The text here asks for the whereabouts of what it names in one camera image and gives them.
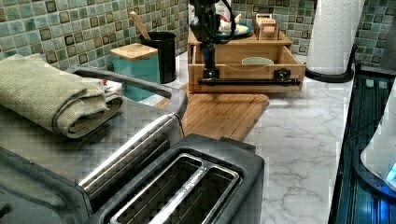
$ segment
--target kitchen counter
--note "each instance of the kitchen counter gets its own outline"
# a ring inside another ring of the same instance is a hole
[[[186,78],[184,53],[177,57],[177,80],[165,85],[179,88]],[[266,94],[269,107],[245,141],[266,162],[262,223],[328,222],[351,87],[352,81],[329,84],[306,77],[302,91]]]

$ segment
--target green towel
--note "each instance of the green towel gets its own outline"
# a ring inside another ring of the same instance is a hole
[[[115,92],[52,67],[39,55],[0,61],[0,104],[53,133],[79,138],[114,116]]]

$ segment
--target paper towel holder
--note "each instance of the paper towel holder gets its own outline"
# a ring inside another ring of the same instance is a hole
[[[352,51],[349,56],[349,61],[347,63],[345,73],[340,74],[340,75],[325,75],[325,74],[311,71],[308,68],[305,68],[305,76],[312,78],[316,81],[329,82],[329,83],[344,83],[344,82],[350,81],[354,75],[354,71],[352,69],[352,64],[354,63],[355,67],[356,67],[355,52],[357,49],[358,49],[358,45],[354,44],[352,46]]]

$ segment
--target paper towel roll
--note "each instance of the paper towel roll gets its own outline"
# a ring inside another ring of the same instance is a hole
[[[322,75],[347,70],[364,0],[318,0],[306,68]]]

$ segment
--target wooden cutting board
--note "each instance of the wooden cutting board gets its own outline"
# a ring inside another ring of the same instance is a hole
[[[182,119],[184,134],[197,133],[220,139],[243,141],[268,106],[263,94],[189,93],[189,104]],[[166,108],[168,100],[155,106]]]

